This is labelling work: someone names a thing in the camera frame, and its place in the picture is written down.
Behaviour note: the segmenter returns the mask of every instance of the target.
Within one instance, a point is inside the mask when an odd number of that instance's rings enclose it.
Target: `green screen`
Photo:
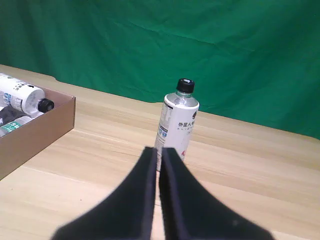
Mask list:
[[[319,0],[0,0],[0,63],[320,139]]]

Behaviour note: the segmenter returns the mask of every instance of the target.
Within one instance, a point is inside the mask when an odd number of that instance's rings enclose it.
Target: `black foam pad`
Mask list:
[[[149,240],[155,207],[156,168],[157,150],[146,147],[129,175],[111,195],[59,228],[52,240]]]
[[[23,116],[26,114],[22,111],[16,110],[12,106],[6,106],[0,110],[0,127]]]
[[[174,148],[162,149],[159,188],[166,240],[274,239],[203,188]]]

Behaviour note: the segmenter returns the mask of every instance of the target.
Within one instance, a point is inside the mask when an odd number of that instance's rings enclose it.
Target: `white cylinder bottle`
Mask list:
[[[13,130],[20,128],[22,125],[30,122],[32,120],[29,116],[22,116],[14,121],[11,121],[3,126],[0,126],[0,138],[4,135],[11,133]]]
[[[184,160],[189,145],[199,102],[192,97],[195,82],[181,78],[177,92],[164,97],[158,132],[154,147],[157,148],[157,170],[161,168],[162,147],[175,148]]]
[[[41,88],[0,72],[0,106],[36,115],[53,109],[55,104],[45,98]]]

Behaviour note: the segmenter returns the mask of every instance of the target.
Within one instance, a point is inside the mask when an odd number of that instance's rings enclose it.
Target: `bottle cap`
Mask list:
[[[180,78],[176,86],[178,91],[186,94],[192,94],[194,92],[194,88],[195,82],[187,78]]]
[[[38,103],[38,110],[42,113],[46,113],[55,107],[55,103],[49,99],[42,99]]]

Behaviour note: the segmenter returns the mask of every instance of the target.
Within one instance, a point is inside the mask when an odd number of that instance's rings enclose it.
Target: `wood grain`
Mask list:
[[[153,146],[161,103],[3,65],[0,71],[76,96],[75,129],[0,182],[0,239],[49,239],[107,197]],[[215,197],[276,239],[320,240],[319,140],[200,112],[185,164]],[[152,239],[162,240],[158,195]]]

